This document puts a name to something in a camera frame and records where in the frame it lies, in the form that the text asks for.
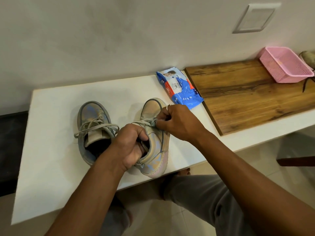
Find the blue plastic packet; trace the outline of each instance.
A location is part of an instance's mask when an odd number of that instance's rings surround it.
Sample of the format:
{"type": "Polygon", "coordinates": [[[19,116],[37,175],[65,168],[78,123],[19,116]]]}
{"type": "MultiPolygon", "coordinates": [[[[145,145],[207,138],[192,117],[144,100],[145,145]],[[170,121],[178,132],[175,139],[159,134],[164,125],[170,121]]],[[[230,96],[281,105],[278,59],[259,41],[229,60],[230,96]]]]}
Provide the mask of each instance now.
{"type": "Polygon", "coordinates": [[[172,67],[157,72],[157,78],[164,85],[174,103],[183,104],[192,109],[203,101],[198,91],[178,68],[172,67]]]}

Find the trousers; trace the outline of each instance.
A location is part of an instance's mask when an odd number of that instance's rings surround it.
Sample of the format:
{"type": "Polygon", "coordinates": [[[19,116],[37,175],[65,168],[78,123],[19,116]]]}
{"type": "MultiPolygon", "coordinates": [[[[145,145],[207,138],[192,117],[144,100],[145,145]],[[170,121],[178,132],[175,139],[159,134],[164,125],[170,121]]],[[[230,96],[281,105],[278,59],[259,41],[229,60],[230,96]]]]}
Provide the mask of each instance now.
{"type": "MultiPolygon", "coordinates": [[[[163,196],[211,224],[217,236],[256,235],[218,175],[175,175],[166,184],[163,196]]],[[[129,226],[126,222],[126,210],[111,206],[99,235],[121,236],[129,226]]]]}

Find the pink basket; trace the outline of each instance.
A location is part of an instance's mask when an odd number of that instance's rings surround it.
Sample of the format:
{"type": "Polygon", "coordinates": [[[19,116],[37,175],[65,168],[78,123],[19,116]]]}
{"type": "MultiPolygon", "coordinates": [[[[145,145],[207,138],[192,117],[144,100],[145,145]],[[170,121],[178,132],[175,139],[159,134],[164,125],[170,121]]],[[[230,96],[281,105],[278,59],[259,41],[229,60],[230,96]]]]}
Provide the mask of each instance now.
{"type": "Polygon", "coordinates": [[[287,47],[265,47],[259,59],[278,83],[297,83],[314,76],[313,71],[287,47]]]}

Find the white table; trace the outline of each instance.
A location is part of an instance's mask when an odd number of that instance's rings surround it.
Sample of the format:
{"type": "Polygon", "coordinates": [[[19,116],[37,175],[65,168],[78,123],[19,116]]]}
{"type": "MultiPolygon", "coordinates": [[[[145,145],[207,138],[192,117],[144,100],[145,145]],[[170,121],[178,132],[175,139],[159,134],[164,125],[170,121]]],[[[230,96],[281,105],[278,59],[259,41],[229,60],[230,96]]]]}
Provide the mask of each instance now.
{"type": "MultiPolygon", "coordinates": [[[[153,97],[172,103],[155,75],[35,90],[12,224],[62,208],[89,169],[73,137],[77,132],[77,113],[83,103],[100,102],[112,123],[123,127],[139,119],[144,103],[153,97]]],[[[221,137],[202,104],[192,112],[232,151],[315,124],[315,110],[312,110],[221,137]]],[[[170,138],[166,174],[204,161],[203,155],[191,144],[170,138]]],[[[118,190],[149,179],[133,167],[124,174],[118,190]]]]}

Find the wall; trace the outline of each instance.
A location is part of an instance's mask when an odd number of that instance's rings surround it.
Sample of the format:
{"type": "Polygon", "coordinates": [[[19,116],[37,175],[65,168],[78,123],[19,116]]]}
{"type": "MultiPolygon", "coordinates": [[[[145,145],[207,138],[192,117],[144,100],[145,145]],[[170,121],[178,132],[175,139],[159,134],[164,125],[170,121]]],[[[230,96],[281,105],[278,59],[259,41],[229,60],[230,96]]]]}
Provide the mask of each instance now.
{"type": "Polygon", "coordinates": [[[315,49],[315,0],[1,0],[0,115],[34,88],[315,49]],[[262,32],[231,34],[249,3],[282,2],[262,32]]]}

